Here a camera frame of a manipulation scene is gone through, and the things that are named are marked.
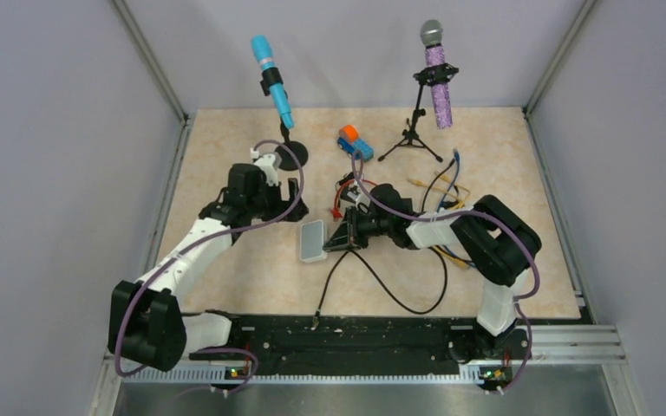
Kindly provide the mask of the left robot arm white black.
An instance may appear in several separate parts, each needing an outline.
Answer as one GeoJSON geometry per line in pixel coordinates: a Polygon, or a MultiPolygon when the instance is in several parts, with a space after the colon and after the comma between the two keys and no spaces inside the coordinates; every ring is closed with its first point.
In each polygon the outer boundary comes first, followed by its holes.
{"type": "Polygon", "coordinates": [[[250,163],[232,165],[226,187],[201,210],[167,256],[144,275],[114,287],[108,351],[120,377],[148,367],[163,372],[173,369],[188,340],[180,299],[243,233],[278,222],[296,223],[307,215],[302,172],[288,181],[290,198],[281,196],[278,172],[283,157],[289,157],[298,170],[303,168],[292,149],[278,143],[274,152],[261,153],[254,146],[250,155],[250,163]]]}

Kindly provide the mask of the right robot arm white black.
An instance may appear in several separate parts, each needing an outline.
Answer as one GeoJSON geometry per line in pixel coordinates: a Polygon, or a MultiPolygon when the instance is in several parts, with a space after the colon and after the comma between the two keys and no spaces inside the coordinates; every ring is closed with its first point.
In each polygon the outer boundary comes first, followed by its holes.
{"type": "Polygon", "coordinates": [[[528,357],[531,331],[514,329],[525,317],[521,300],[539,290],[535,257],[542,242],[537,232],[494,195],[456,211],[415,211],[391,184],[377,185],[368,195],[367,207],[345,210],[323,251],[361,250],[379,236],[406,250],[462,248],[485,283],[476,323],[457,331],[449,353],[459,363],[528,357]]]}

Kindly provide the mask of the white small hub box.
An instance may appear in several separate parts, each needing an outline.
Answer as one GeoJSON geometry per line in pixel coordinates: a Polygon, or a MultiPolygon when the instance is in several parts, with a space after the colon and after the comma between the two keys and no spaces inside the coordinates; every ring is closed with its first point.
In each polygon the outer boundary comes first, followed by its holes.
{"type": "Polygon", "coordinates": [[[327,258],[323,249],[327,226],[322,219],[302,224],[299,232],[299,259],[303,263],[316,263],[327,258]]]}

